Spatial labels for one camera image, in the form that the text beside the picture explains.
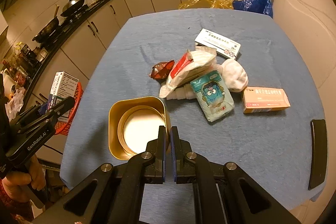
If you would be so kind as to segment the person's left hand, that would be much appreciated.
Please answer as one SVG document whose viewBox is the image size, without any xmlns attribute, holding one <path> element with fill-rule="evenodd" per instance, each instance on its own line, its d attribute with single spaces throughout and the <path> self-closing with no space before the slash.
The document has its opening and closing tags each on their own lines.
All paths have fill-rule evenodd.
<svg viewBox="0 0 336 224">
<path fill-rule="evenodd" d="M 31 185 L 35 190 L 42 190 L 46 186 L 45 175 L 36 155 L 30 159 L 29 171 L 27 173 L 13 171 L 9 172 L 1 182 L 6 194 L 14 201 L 21 203 L 30 199 L 22 190 L 22 186 Z"/>
</svg>

